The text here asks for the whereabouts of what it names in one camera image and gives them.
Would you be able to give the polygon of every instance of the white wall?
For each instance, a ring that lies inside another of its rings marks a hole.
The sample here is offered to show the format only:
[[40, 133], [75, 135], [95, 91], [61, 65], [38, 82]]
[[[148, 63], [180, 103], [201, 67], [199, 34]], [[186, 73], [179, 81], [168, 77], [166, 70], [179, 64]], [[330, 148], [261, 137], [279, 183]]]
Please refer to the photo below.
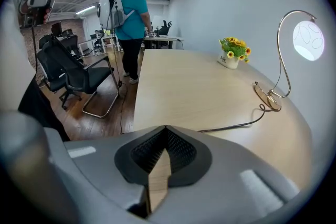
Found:
[[[315, 168], [320, 168], [318, 162], [327, 157], [335, 141], [336, 24], [326, 0], [171, 0], [170, 34], [185, 38], [185, 49], [216, 54], [220, 52], [219, 39], [243, 39], [252, 48], [250, 64], [276, 82], [277, 29], [283, 15], [293, 9], [315, 15], [326, 43], [323, 55], [315, 62], [307, 61], [294, 50], [294, 27], [309, 19], [301, 14], [289, 17], [280, 35], [281, 52], [292, 84], [289, 97], [312, 130]], [[280, 88], [287, 91], [284, 78]]]
[[163, 5], [147, 4], [147, 7], [151, 18], [154, 18], [154, 16], [163, 16]]
[[83, 25], [84, 26], [84, 31], [86, 31], [86, 35], [87, 35], [86, 37], [88, 39], [90, 39], [90, 35], [94, 35], [95, 30], [101, 30], [101, 26], [100, 26], [100, 23], [99, 23], [99, 18], [97, 16], [97, 12], [94, 12], [94, 13], [86, 16], [85, 21], [87, 23], [87, 27], [85, 27]]

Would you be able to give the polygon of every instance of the chair armrest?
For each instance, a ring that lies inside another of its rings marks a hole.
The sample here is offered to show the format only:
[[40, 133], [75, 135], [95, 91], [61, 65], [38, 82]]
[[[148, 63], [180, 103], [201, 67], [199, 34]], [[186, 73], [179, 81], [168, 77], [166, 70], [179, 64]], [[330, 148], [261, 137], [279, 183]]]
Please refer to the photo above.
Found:
[[83, 70], [88, 70], [89, 68], [94, 67], [95, 65], [97, 65], [98, 63], [100, 63], [100, 62], [103, 61], [103, 60], [105, 60], [106, 62], [109, 62], [109, 57], [108, 57], [108, 56], [105, 56], [104, 58], [101, 58], [101, 59], [98, 60], [97, 62], [94, 62], [94, 63], [92, 63], [92, 64], [90, 64], [90, 65], [88, 65], [88, 66], [85, 66], [85, 67], [83, 68]]

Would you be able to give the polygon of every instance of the chair base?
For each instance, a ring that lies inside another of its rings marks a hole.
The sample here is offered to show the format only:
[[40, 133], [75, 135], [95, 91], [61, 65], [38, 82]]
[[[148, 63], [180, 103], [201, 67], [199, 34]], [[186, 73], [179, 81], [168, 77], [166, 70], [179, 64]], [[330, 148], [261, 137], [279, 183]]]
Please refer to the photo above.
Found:
[[86, 101], [86, 103], [84, 104], [83, 108], [82, 108], [82, 112], [85, 113], [85, 114], [88, 114], [88, 115], [91, 115], [91, 116], [94, 116], [96, 118], [99, 118], [99, 119], [104, 119], [110, 112], [111, 112], [111, 109], [114, 105], [114, 103], [116, 102], [116, 99], [118, 98], [119, 96], [119, 86], [117, 84], [117, 81], [115, 79], [115, 76], [113, 74], [113, 71], [112, 71], [112, 68], [111, 68], [111, 65], [110, 65], [110, 62], [108, 62], [108, 65], [109, 65], [109, 68], [110, 68], [110, 71], [111, 71], [111, 75], [112, 75], [112, 79], [113, 79], [113, 82], [114, 82], [114, 85], [115, 85], [115, 88], [117, 89], [117, 95], [115, 96], [115, 98], [113, 99], [113, 102], [112, 104], [110, 105], [109, 109], [107, 110], [107, 112], [100, 116], [100, 115], [96, 115], [96, 114], [93, 114], [93, 113], [90, 113], [88, 111], [85, 111], [85, 108], [88, 106], [88, 104], [91, 102], [91, 100], [93, 99], [93, 97], [95, 97], [95, 95], [97, 94], [97, 90], [90, 96], [89, 100]]
[[67, 110], [67, 107], [65, 106], [65, 102], [68, 100], [68, 97], [70, 95], [74, 95], [74, 96], [77, 96], [78, 97], [78, 101], [81, 101], [82, 100], [82, 97], [78, 94], [76, 94], [74, 91], [72, 90], [66, 90], [60, 97], [59, 97], [59, 100], [62, 101], [62, 108], [64, 110]]
[[88, 101], [85, 103], [85, 105], [83, 106], [83, 108], [82, 108], [82, 112], [85, 113], [85, 114], [94, 116], [94, 117], [96, 117], [96, 118], [99, 118], [99, 119], [104, 119], [104, 118], [111, 112], [111, 109], [112, 109], [114, 103], [116, 102], [116, 99], [117, 99], [118, 96], [119, 96], [119, 92], [117, 93], [117, 95], [116, 95], [115, 98], [113, 99], [113, 102], [112, 102], [112, 104], [110, 105], [110, 107], [109, 107], [109, 109], [107, 110], [107, 112], [106, 112], [104, 115], [102, 115], [102, 116], [100, 116], [100, 115], [96, 115], [96, 114], [93, 114], [93, 113], [90, 113], [90, 112], [88, 112], [88, 111], [85, 111], [85, 108], [86, 108], [86, 107], [88, 106], [88, 104], [92, 101], [93, 97], [95, 97], [96, 94], [97, 94], [97, 91], [95, 91], [95, 92], [90, 96], [89, 100], [88, 100]]

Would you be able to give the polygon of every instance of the curved metal lamp arm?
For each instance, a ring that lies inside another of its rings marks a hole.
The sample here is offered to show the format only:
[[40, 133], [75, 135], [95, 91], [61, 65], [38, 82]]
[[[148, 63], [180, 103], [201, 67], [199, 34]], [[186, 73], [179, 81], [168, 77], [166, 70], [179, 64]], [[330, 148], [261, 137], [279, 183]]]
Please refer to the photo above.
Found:
[[290, 90], [291, 90], [291, 86], [290, 86], [290, 81], [289, 81], [289, 77], [288, 77], [288, 74], [287, 74], [287, 71], [286, 71], [286, 67], [285, 67], [285, 64], [283, 63], [283, 59], [282, 59], [282, 55], [281, 55], [281, 51], [280, 51], [280, 42], [279, 42], [279, 36], [280, 36], [280, 30], [281, 30], [281, 26], [282, 26], [282, 23], [284, 22], [284, 20], [291, 14], [293, 13], [305, 13], [307, 14], [308, 16], [311, 17], [312, 20], [315, 20], [316, 17], [311, 15], [310, 13], [308, 12], [305, 12], [303, 10], [299, 10], [299, 9], [295, 9], [295, 10], [291, 10], [290, 12], [288, 12], [280, 21], [280, 24], [279, 24], [279, 28], [278, 28], [278, 34], [277, 34], [277, 44], [278, 44], [278, 52], [279, 52], [279, 58], [280, 58], [280, 68], [281, 68], [281, 65], [283, 66], [283, 70], [285, 72], [285, 75], [286, 75], [286, 79], [287, 79], [287, 83], [288, 83], [288, 92], [281, 96], [279, 94], [277, 94], [276, 92], [273, 92], [273, 90], [269, 90], [268, 92], [268, 95], [269, 96], [272, 96], [272, 94], [276, 95], [277, 97], [280, 97], [280, 98], [285, 98], [289, 95], [290, 93]]

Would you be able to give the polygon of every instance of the flower pot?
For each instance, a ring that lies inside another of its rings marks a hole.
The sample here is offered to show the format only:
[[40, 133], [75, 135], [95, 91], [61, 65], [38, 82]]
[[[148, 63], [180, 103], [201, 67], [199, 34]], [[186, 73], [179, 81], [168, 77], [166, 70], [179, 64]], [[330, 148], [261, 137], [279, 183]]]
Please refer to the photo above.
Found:
[[226, 52], [222, 51], [218, 56], [217, 62], [229, 69], [236, 69], [238, 67], [239, 59], [238, 57], [228, 58]]

